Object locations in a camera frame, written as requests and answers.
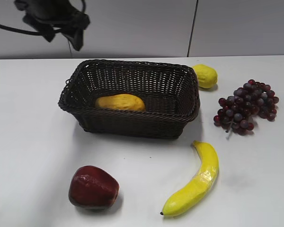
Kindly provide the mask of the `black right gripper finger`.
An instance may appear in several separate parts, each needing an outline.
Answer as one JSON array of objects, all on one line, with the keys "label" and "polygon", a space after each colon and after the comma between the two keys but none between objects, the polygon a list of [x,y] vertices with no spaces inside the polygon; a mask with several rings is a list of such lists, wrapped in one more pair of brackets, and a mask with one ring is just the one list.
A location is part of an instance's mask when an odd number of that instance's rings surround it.
[{"label": "black right gripper finger", "polygon": [[51,42],[55,38],[55,32],[52,27],[46,27],[40,30],[39,33],[47,42]]}]

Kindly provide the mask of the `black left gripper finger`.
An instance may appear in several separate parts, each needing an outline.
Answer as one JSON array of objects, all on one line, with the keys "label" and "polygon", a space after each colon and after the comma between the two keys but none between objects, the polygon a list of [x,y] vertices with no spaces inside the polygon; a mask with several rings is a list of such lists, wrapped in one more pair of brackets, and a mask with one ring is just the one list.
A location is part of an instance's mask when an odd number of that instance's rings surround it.
[{"label": "black left gripper finger", "polygon": [[71,43],[76,51],[80,51],[83,47],[84,31],[82,29],[72,29],[65,32],[65,37]]}]

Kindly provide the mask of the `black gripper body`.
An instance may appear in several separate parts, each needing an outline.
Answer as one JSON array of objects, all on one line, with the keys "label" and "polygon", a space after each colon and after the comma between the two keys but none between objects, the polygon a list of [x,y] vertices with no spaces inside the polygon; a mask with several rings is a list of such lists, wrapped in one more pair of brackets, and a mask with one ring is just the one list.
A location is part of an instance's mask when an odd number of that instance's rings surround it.
[{"label": "black gripper body", "polygon": [[40,24],[54,27],[61,26],[85,30],[90,19],[86,10],[86,2],[81,1],[82,9],[75,8],[68,0],[16,0],[14,4]]}]

